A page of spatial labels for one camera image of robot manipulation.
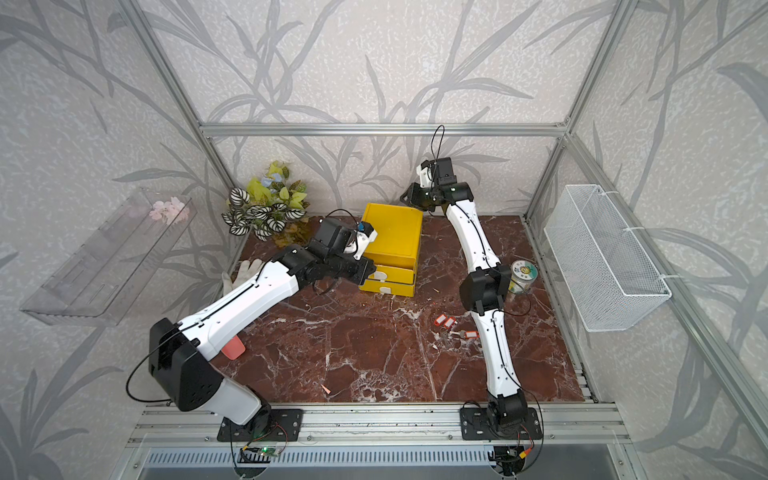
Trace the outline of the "yellow drawer cabinet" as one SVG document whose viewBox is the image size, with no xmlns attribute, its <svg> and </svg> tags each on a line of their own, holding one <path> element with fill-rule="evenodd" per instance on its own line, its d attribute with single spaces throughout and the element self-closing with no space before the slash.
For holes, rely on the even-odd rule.
<svg viewBox="0 0 768 480">
<path fill-rule="evenodd" d="M 415 270 L 418 264 L 423 213 L 415 208 L 369 203 L 363 221 L 377 232 L 365 255 L 377 265 Z"/>
</svg>

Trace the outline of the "yellow top drawer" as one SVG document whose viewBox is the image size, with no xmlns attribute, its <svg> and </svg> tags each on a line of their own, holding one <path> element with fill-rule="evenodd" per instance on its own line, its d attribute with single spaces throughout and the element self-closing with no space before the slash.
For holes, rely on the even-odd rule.
<svg viewBox="0 0 768 480">
<path fill-rule="evenodd" d="M 375 265 L 376 270 L 367 277 L 371 281 L 413 284 L 416 278 L 416 271 L 408 268 L 394 267 L 388 265 Z"/>
</svg>

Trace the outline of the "dark teal drawer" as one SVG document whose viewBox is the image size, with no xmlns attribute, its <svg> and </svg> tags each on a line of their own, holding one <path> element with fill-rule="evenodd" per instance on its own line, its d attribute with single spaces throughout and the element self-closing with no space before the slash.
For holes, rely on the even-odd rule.
<svg viewBox="0 0 768 480">
<path fill-rule="evenodd" d="M 381 293 L 394 296 L 413 297 L 415 294 L 415 285 L 368 279 L 360 286 L 360 290 L 376 294 Z"/>
</svg>

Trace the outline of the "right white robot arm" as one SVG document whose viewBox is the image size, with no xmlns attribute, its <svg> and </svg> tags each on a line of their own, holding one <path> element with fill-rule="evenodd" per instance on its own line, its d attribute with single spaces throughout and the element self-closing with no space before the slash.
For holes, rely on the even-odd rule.
<svg viewBox="0 0 768 480">
<path fill-rule="evenodd" d="M 503 439 L 527 433 L 543 437 L 538 406 L 528 405 L 526 390 L 512 365 L 505 332 L 505 300 L 512 270 L 493 252 L 485 235 L 469 185 L 457 180 L 450 158 L 425 160 L 418 180 L 400 200 L 425 212 L 440 208 L 456 235 L 467 264 L 459 286 L 460 300 L 475 322 L 486 367 L 488 428 Z"/>
</svg>

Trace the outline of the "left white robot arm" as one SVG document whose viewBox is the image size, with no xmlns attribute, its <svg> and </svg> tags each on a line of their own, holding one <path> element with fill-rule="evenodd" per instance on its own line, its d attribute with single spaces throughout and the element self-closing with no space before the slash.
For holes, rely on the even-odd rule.
<svg viewBox="0 0 768 480">
<path fill-rule="evenodd" d="M 182 412 L 213 412 L 256 434 L 268 430 L 268 402 L 221 373 L 211 359 L 254 320 L 308 285 L 326 278 L 363 284 L 376 270 L 364 255 L 376 238 L 368 222 L 349 228 L 325 218 L 307 245 L 285 247 L 213 304 L 177 323 L 157 321 L 142 362 L 164 391 L 165 401 Z"/>
</svg>

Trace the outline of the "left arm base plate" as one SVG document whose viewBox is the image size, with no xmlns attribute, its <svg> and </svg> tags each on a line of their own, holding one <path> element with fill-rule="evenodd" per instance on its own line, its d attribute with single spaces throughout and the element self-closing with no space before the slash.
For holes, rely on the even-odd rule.
<svg viewBox="0 0 768 480">
<path fill-rule="evenodd" d="M 217 441 L 245 443 L 247 441 L 276 441 L 291 443 L 299 437 L 304 411 L 294 408 L 277 408 L 260 411 L 244 425 L 224 418 Z"/>
</svg>

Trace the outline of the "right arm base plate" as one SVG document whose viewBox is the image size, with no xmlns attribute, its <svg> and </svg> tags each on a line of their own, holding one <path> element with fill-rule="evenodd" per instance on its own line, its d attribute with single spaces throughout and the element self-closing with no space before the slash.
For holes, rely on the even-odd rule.
<svg viewBox="0 0 768 480">
<path fill-rule="evenodd" d="M 465 404 L 459 409 L 459 423 L 463 440 L 542 440 L 542 422 L 536 408 L 511 420 L 504 420 L 488 407 Z"/>
</svg>

